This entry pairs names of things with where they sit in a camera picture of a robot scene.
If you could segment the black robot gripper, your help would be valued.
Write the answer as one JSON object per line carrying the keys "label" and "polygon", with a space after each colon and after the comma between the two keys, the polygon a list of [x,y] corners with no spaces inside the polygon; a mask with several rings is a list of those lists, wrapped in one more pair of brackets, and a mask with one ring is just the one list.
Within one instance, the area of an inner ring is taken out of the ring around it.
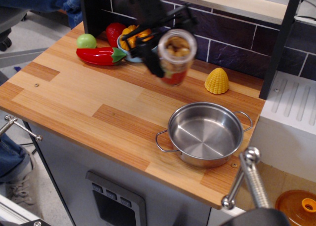
{"label": "black robot gripper", "polygon": [[[139,27],[131,32],[130,36],[151,29],[151,35],[155,36],[158,42],[163,34],[163,27],[171,22],[174,23],[173,29],[184,29],[189,32],[192,32],[197,24],[196,18],[190,12],[188,3],[167,10],[163,0],[128,0],[128,2],[139,24]],[[142,45],[140,46],[140,53],[140,57],[149,71],[157,77],[163,78],[164,71],[160,66],[157,47],[151,48],[149,45]]]}

